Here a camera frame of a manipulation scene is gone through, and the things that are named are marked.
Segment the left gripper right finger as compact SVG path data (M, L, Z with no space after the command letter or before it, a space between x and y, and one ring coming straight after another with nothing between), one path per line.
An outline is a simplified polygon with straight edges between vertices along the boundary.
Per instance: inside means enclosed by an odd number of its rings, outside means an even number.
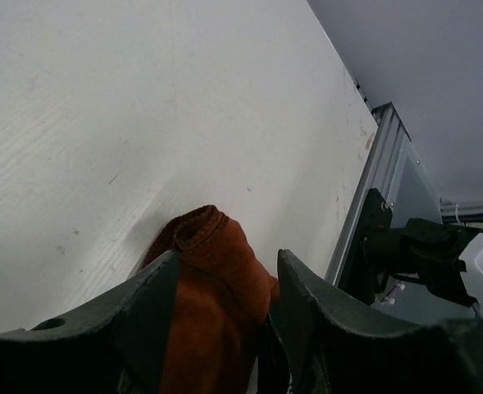
M280 335L296 393L483 393L483 319L426 326L372 309L277 255Z

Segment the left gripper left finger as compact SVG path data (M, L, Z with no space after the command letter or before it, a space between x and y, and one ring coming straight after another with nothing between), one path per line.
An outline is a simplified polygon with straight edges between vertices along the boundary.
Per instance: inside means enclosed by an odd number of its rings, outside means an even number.
M131 279L30 330L0 334L0 393L157 393L180 262Z

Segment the rust orange towel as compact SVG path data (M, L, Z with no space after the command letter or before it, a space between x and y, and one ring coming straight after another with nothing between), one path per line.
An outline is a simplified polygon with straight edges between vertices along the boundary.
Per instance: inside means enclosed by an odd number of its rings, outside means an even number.
M279 282L257 260L240 224L214 205L170 220L142 262L168 250L180 260L162 393L245 393L257 330Z

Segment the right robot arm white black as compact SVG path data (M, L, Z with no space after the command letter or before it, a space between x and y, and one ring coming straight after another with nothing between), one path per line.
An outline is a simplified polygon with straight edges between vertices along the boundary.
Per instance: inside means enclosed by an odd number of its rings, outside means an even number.
M360 301L371 305L386 288L380 275L424 286L443 300L483 312L483 230L421 218L403 228L380 226L365 233L358 256Z

